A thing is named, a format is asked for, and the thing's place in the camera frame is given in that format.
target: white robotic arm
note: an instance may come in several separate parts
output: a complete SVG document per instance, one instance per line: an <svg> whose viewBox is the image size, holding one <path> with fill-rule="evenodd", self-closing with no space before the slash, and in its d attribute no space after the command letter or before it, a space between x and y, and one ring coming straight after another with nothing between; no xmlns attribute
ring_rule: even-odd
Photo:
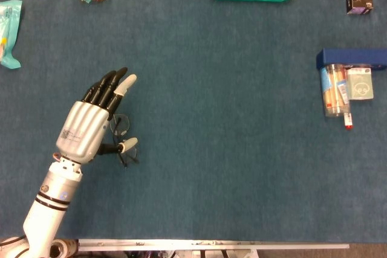
<svg viewBox="0 0 387 258"><path fill-rule="evenodd" d="M76 101L56 141L60 155L52 163L25 219L25 237L0 243L0 257L48 258L54 237L77 189L82 164L96 154L123 153L137 144L131 138L117 146L101 144L115 110L136 81L127 69L111 71L94 84L81 101Z"/></svg>

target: metal bar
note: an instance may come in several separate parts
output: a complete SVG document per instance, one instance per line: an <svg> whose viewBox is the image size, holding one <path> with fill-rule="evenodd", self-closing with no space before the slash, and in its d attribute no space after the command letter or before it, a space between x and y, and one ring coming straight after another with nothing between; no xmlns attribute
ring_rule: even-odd
<svg viewBox="0 0 387 258"><path fill-rule="evenodd" d="M336 243L264 243L221 240L114 240L79 239L79 251L171 251L171 250L315 250L349 249Z"/></svg>

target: robot finger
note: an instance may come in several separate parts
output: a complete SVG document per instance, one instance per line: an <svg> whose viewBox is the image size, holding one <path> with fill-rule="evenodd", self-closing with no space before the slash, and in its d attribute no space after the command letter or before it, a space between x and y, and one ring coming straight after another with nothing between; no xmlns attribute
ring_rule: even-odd
<svg viewBox="0 0 387 258"><path fill-rule="evenodd" d="M95 88L98 86L98 82L93 84L93 86L91 86L89 88L89 90L87 90L86 94L83 96L83 98L81 99L82 102L89 102L90 101L90 97L91 95L93 94Z"/></svg>
<svg viewBox="0 0 387 258"><path fill-rule="evenodd" d="M137 76L132 74L126 79L124 79L124 81L122 81L122 83L119 84L119 86L114 90L112 97L106 106L106 110L109 112L108 120L112 119L113 114L121 103L122 98L125 96L128 89L134 84L136 80Z"/></svg>
<svg viewBox="0 0 387 258"><path fill-rule="evenodd" d="M136 137L132 137L125 142L119 143L119 149L121 153L125 153L131 150L138 143L138 139Z"/></svg>
<svg viewBox="0 0 387 258"><path fill-rule="evenodd" d="M111 78L111 80L106 84L103 92L101 92L99 101L98 101L98 106L101 108L106 108L109 100L112 97L112 94L114 90L116 89L117 85L119 84L120 79L126 74L128 71L127 68L122 68L119 69L116 74Z"/></svg>
<svg viewBox="0 0 387 258"><path fill-rule="evenodd" d="M88 103L96 104L98 102L106 84L115 76L115 73L116 71L110 71L102 77L101 81L99 81L98 85L94 88Z"/></svg>

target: white fingertip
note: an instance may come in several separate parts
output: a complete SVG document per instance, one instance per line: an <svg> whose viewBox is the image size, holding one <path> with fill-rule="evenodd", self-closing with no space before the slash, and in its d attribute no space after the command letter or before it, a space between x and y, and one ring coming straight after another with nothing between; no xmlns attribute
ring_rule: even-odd
<svg viewBox="0 0 387 258"><path fill-rule="evenodd" d="M134 84L134 82L137 80L137 76L135 74L130 75L124 81L122 81L121 84L114 90L114 93L116 95L124 96L127 92L127 90Z"/></svg>
<svg viewBox="0 0 387 258"><path fill-rule="evenodd" d="M131 150L137 143L138 143L138 139L136 137L130 138L125 142L121 142L120 144L123 147L121 153Z"/></svg>

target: wire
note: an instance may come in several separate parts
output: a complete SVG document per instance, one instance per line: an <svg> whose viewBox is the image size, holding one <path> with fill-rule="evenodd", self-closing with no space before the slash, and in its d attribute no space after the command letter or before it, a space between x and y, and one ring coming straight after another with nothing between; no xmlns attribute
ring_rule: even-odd
<svg viewBox="0 0 387 258"><path fill-rule="evenodd" d="M20 241L20 240L22 240L22 239L24 239L24 238L26 238L25 235L23 235L23 236L21 236L21 237L18 237L18 238L15 238L15 239L13 239L13 240L11 240L11 241L8 241L8 242L1 242L1 243L0 243L0 247L6 246L6 245L10 245L10 244L15 243L15 242L17 242L17 241Z"/></svg>
<svg viewBox="0 0 387 258"><path fill-rule="evenodd" d="M114 122L115 122L115 126L114 126L114 129L112 127L110 127L110 129L112 130L112 133L113 133L112 139L113 139L113 143L114 143L115 146L118 146L119 143L124 141L124 135L125 135L125 133L128 130L128 128L127 128L123 132L118 131L119 124L123 121L123 118L121 116L123 116L123 115L122 114L114 114L113 115L113 119L114 119ZM125 116L125 115L124 115L124 117L128 120L128 124L130 124L129 118L127 116ZM124 167L128 167L129 166L129 163L125 159L126 157L130 158L135 163L139 163L139 161L137 159L138 150L137 150L136 147L134 147L134 150L135 150L134 156L132 156L130 154L122 155L121 152L119 152L117 154L119 160L121 161L121 163L122 163L122 165Z"/></svg>
<svg viewBox="0 0 387 258"><path fill-rule="evenodd" d="M119 117L117 120L118 120L118 121L116 122L116 124L115 124L115 126L114 126L114 130L113 130L113 143L114 143L115 146L118 146L120 141L119 141L119 138L118 138L118 134L117 134L117 140L115 140L116 135L115 135L114 133L117 132L117 128L118 128L118 126L119 126L119 124L120 124L120 122L121 122L122 119L121 119L121 117ZM122 158L121 152L117 153L117 155L118 155L119 160L121 161L122 165L123 165L124 167L128 167L128 164L127 164L127 163L125 162L125 160L123 160L123 158Z"/></svg>
<svg viewBox="0 0 387 258"><path fill-rule="evenodd" d="M120 125L121 125L120 127L125 127L125 128L121 128L122 131L114 132L113 126L117 123L117 117L121 117L121 119L122 119L121 123L120 123ZM110 127L111 132L114 135L124 136L130 128L129 117L124 115L124 114L113 114L112 120L110 120L110 122L109 122L109 127Z"/></svg>
<svg viewBox="0 0 387 258"><path fill-rule="evenodd" d="M18 255L15 256L15 258L19 258L20 256L22 256L25 252L27 252L29 250L29 248L27 249L24 249L23 251L21 251Z"/></svg>

